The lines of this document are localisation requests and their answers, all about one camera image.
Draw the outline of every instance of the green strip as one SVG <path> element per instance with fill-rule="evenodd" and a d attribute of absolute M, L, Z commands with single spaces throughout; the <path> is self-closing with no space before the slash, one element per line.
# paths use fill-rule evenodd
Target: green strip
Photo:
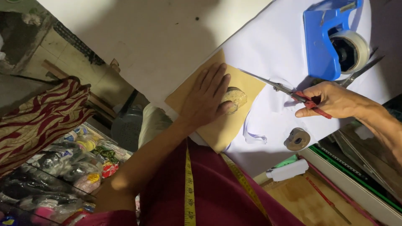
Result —
<path fill-rule="evenodd" d="M 342 172 L 346 173 L 350 177 L 352 177 L 354 180 L 359 182 L 361 185 L 369 189 L 372 193 L 374 193 L 376 196 L 380 197 L 382 200 L 384 200 L 386 203 L 390 204 L 392 207 L 397 209 L 400 213 L 402 213 L 402 208 L 397 206 L 395 203 L 393 203 L 391 200 L 389 200 L 387 197 L 383 196 L 380 194 L 378 191 L 376 191 L 374 188 L 372 188 L 370 185 L 366 184 L 363 180 L 358 178 L 356 175 L 351 173 L 348 169 L 344 168 L 342 165 L 340 165 L 338 162 L 334 161 L 331 159 L 329 156 L 327 156 L 324 152 L 322 152 L 319 148 L 316 148 L 315 146 L 311 145 L 308 147 L 310 150 L 321 156 L 323 159 L 327 160 L 331 165 L 335 166 L 337 169 L 341 170 Z"/>

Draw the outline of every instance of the maroon shirt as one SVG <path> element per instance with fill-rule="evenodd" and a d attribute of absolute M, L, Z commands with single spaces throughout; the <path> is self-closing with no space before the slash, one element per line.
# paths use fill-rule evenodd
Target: maroon shirt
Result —
<path fill-rule="evenodd" d="M 222 157 L 189 139 L 194 179 L 196 224 L 268 225 Z M 166 159 L 140 194 L 140 225 L 184 225 L 186 143 Z M 302 226 L 295 216 L 245 174 L 274 226 Z M 79 226 L 137 225 L 135 212 L 119 210 L 88 216 Z"/>

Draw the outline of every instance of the brown envelope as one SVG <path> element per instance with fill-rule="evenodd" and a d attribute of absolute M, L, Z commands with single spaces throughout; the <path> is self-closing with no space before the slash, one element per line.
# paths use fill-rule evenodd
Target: brown envelope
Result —
<path fill-rule="evenodd" d="M 201 65 L 172 94 L 170 94 L 166 98 L 165 103 L 177 113 L 180 113 L 187 96 L 194 86 L 197 76 L 203 69 L 209 68 L 215 62 L 225 62 L 225 54 L 222 49 Z M 217 153 L 223 151 L 236 137 L 246 119 L 252 103 L 266 85 L 265 82 L 262 82 L 230 65 L 228 65 L 226 73 L 232 76 L 229 86 L 241 89 L 247 95 L 247 103 L 239 108 L 233 115 L 223 115 L 215 122 L 197 129 L 197 133 Z"/>

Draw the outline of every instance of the measuring tape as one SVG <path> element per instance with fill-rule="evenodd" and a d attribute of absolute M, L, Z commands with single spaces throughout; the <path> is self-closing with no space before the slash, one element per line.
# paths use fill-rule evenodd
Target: measuring tape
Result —
<path fill-rule="evenodd" d="M 185 191 L 184 191 L 184 226 L 195 226 L 195 196 L 194 196 L 194 180 L 193 180 L 193 172 L 191 170 L 191 160 L 190 160 L 190 152 L 189 152 L 189 145 L 187 143 L 187 150 L 186 150 L 186 176 L 185 176 Z M 271 220 L 267 212 L 265 211 L 260 199 L 258 198 L 257 194 L 255 193 L 254 189 L 248 183 L 247 178 L 244 176 L 244 173 L 236 166 L 236 164 L 224 153 L 220 154 L 230 170 L 232 171 L 233 175 L 242 185 L 244 190 L 247 192 L 249 197 L 252 199 L 254 204 L 257 208 L 261 211 L 261 213 L 265 216 L 268 220 L 270 225 L 273 226 Z"/>

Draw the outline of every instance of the striped fabric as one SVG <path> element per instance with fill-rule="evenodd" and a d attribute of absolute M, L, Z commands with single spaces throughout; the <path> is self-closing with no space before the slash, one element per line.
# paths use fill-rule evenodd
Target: striped fabric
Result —
<path fill-rule="evenodd" d="M 0 119 L 0 178 L 85 122 L 89 87 L 69 77 Z"/>

